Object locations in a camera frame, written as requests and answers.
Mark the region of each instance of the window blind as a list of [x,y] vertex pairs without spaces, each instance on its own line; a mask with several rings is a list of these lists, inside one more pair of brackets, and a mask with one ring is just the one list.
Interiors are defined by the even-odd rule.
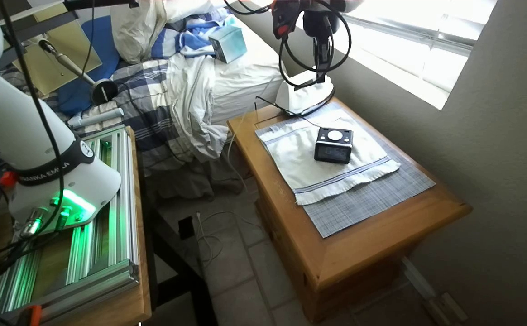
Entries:
[[354,48],[448,97],[495,5],[497,0],[364,0],[346,19]]

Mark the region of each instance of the black device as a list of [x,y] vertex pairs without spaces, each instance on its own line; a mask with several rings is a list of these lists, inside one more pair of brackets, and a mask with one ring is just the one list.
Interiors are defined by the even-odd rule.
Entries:
[[316,159],[348,164],[354,150],[354,131],[348,128],[325,128],[317,131]]

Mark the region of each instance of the wooden side table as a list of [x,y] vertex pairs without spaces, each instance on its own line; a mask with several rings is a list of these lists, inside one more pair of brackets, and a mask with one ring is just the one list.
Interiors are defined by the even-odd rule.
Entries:
[[[375,130],[354,110],[350,111],[364,128]],[[265,106],[234,117],[229,124],[261,188],[258,206],[265,226],[312,322],[323,320],[326,314],[395,280],[402,255],[430,231],[471,209],[435,175],[399,150],[437,184],[323,238],[305,207],[296,204],[294,191],[256,133],[258,128],[285,117],[276,106]]]

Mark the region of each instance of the window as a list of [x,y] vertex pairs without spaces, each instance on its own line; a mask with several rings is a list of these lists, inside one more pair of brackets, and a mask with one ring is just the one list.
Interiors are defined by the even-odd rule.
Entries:
[[[346,12],[352,55],[442,108],[497,0],[364,0]],[[346,50],[341,26],[335,44]]]

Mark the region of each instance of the folded cloth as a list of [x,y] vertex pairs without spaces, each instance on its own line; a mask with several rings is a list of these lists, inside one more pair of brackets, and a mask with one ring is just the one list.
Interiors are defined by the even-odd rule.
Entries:
[[[314,159],[319,126],[350,128],[354,131],[348,164]],[[312,204],[339,195],[401,166],[339,102],[330,102],[306,117],[261,128],[258,135],[294,189],[297,204]]]
[[379,144],[383,144],[392,159],[402,162],[402,168],[373,182],[355,186],[341,195],[319,200],[316,204],[305,204],[303,207],[321,236],[330,236],[381,211],[386,211],[388,207],[408,200],[435,184],[433,179],[430,179],[413,160],[402,155],[388,139],[375,131],[372,131],[372,135],[379,140]]
[[171,57],[176,52],[187,57],[212,55],[214,46],[209,35],[225,23],[232,23],[232,16],[220,6],[212,6],[205,14],[189,16],[182,30],[167,26],[158,34],[153,44],[153,57]]

